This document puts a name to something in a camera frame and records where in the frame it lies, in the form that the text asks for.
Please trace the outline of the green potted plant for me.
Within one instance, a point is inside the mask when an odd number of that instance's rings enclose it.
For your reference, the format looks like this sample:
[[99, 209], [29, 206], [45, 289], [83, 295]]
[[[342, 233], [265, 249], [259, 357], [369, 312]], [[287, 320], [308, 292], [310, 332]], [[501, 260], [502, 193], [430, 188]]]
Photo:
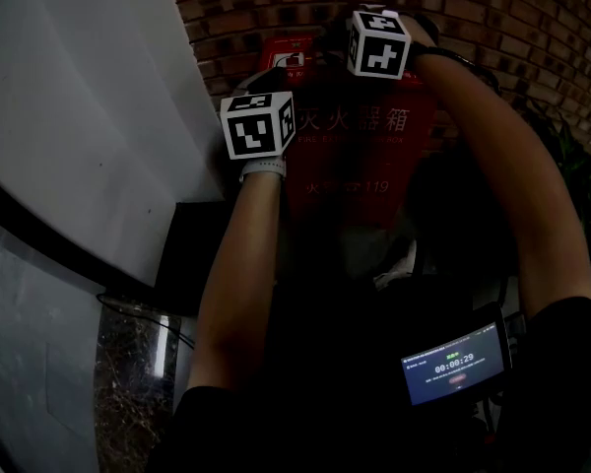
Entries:
[[552, 119], [535, 101], [522, 105], [524, 119], [555, 160], [586, 236], [591, 260], [591, 155], [572, 135], [563, 119]]

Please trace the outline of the person's black clothes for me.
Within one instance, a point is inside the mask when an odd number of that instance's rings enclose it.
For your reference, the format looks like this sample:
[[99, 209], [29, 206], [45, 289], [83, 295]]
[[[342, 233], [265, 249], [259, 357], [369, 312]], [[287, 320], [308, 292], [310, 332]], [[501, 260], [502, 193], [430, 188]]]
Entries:
[[[270, 309], [264, 358], [242, 388], [187, 387], [146, 473], [250, 470], [309, 460], [429, 462], [432, 433], [400, 401], [400, 327], [389, 315], [350, 336], [345, 312], [308, 333]], [[497, 433], [506, 473], [578, 473], [591, 446], [591, 300], [530, 316]]]

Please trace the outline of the red fire extinguisher box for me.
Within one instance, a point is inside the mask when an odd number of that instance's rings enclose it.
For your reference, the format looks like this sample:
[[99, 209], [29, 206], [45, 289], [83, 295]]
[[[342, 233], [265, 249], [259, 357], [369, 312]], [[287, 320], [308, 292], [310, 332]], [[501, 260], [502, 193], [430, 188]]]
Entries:
[[280, 67], [293, 94], [285, 153], [286, 266], [311, 275], [367, 272], [383, 254], [426, 146], [436, 98], [413, 72], [356, 77], [330, 64], [312, 34], [268, 38], [261, 69]]

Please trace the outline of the person's white shoe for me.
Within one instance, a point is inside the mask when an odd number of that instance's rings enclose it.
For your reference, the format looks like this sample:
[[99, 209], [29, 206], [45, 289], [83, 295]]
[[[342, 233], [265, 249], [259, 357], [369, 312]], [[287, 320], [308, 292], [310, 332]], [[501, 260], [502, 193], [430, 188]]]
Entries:
[[417, 249], [418, 244], [414, 239], [410, 242], [408, 252], [405, 256], [401, 257], [396, 263], [394, 263], [388, 271], [383, 272], [372, 279], [374, 288], [377, 291], [381, 291], [396, 280], [411, 277], [416, 264]]

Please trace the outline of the smartphone with lit screen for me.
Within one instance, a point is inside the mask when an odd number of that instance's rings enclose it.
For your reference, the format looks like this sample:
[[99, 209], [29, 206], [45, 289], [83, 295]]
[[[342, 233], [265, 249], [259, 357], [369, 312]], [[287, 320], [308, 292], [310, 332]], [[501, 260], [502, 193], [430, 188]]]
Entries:
[[414, 407], [501, 390], [512, 368], [501, 307], [489, 303], [432, 323], [401, 366]]

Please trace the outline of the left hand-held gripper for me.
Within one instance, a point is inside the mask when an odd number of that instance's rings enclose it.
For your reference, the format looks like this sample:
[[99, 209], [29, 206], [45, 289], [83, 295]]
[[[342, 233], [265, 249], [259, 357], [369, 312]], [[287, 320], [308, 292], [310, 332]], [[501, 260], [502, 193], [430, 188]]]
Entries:
[[255, 73], [221, 100], [220, 117], [232, 160], [280, 156], [296, 135], [296, 113], [288, 69]]

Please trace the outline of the black wall trim strip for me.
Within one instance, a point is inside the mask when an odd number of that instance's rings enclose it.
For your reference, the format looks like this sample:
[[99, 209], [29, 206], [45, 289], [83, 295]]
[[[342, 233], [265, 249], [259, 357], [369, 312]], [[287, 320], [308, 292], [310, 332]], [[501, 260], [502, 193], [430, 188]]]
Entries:
[[31, 213], [0, 186], [0, 226], [44, 256], [113, 293], [144, 303], [155, 290], [82, 249]]

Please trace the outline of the person's right forearm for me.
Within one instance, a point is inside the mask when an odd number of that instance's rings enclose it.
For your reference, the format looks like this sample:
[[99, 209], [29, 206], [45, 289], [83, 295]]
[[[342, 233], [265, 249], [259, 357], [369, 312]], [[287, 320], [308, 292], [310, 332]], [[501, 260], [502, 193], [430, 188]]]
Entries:
[[591, 263], [576, 210], [540, 137], [462, 65], [421, 56], [414, 70], [466, 139], [515, 239], [519, 293], [528, 315], [569, 298], [591, 300]]

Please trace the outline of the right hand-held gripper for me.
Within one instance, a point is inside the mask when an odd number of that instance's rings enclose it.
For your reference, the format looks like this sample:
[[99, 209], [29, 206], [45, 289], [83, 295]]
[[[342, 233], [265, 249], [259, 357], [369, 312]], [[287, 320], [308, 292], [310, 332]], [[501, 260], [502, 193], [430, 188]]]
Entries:
[[348, 46], [348, 69], [358, 77], [400, 80], [411, 36], [395, 11], [355, 10]]

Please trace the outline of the white wrist watch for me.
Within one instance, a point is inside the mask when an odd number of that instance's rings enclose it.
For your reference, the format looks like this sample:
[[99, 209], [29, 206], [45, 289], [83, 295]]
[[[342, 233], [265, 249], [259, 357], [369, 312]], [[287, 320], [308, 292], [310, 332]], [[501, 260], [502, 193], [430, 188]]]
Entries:
[[286, 162], [282, 156], [250, 160], [243, 166], [240, 173], [239, 182], [243, 183], [249, 174], [260, 172], [274, 173], [281, 179], [285, 179], [287, 176]]

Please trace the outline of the black panel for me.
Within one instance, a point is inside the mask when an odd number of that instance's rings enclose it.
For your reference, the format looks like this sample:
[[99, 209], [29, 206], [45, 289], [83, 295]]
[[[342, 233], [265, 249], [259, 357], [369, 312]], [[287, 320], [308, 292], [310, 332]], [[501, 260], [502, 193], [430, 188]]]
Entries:
[[176, 205], [155, 284], [158, 308], [180, 316], [198, 313], [232, 207], [227, 201]]

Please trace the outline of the black wristband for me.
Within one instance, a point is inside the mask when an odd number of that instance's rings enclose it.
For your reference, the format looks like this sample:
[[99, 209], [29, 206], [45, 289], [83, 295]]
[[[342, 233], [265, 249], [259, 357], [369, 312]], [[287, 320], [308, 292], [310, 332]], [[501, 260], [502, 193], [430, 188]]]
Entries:
[[473, 61], [468, 60], [467, 58], [457, 54], [452, 50], [448, 50], [437, 46], [427, 47], [423, 44], [415, 42], [413, 44], [412, 52], [410, 53], [410, 55], [412, 57], [412, 64], [415, 64], [416, 59], [421, 56], [437, 56], [448, 58], [465, 67], [476, 77], [484, 80], [486, 84], [489, 85], [496, 94], [498, 94], [499, 96], [501, 95], [501, 87], [499, 81], [492, 71], [483, 66], [477, 65]]

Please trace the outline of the person's left forearm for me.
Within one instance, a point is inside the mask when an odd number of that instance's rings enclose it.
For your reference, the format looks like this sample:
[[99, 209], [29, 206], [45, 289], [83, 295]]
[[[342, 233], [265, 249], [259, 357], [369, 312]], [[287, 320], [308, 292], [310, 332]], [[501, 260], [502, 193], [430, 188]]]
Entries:
[[200, 303], [190, 388], [237, 390], [259, 371], [275, 282], [282, 179], [243, 181]]

